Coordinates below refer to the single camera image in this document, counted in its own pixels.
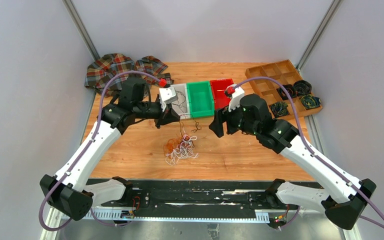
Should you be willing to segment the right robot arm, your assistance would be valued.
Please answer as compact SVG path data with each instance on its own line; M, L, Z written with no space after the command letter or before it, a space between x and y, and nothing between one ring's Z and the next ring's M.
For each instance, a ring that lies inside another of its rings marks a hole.
M360 180L333 164L288 121L273 118L266 101L256 94L234 97L229 105L217 109L209 129L219 138L238 131L256 137L263 147L296 163L321 186L306 187L277 178L264 191L271 208L304 207L351 230L377 187L372 180Z

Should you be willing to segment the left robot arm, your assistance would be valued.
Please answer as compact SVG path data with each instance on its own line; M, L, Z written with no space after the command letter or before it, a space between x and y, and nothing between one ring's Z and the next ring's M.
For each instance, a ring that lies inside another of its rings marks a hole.
M156 128L160 128L180 120L172 108L172 102L178 100L176 90L163 81L159 85L156 100L144 101L144 94L149 91L144 79L129 77L123 83L102 108L90 134L70 160L53 176L46 174L40 180L50 206L79 221L103 203L115 201L122 207L132 203L133 185L121 177L92 185L87 181L105 152L129 126L141 120L154 120Z

